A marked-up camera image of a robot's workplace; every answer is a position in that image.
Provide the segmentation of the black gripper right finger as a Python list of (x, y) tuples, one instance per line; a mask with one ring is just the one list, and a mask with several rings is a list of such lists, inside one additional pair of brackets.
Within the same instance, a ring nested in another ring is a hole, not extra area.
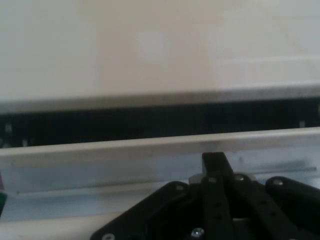
[(275, 176), (265, 184), (235, 174), (223, 152), (215, 153), (215, 239), (318, 240), (320, 191)]

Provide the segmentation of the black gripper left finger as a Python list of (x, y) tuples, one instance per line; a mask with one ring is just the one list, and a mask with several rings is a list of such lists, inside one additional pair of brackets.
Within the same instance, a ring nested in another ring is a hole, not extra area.
[(218, 201), (218, 153), (202, 154), (202, 173), (172, 181), (91, 235), (92, 240), (208, 240)]

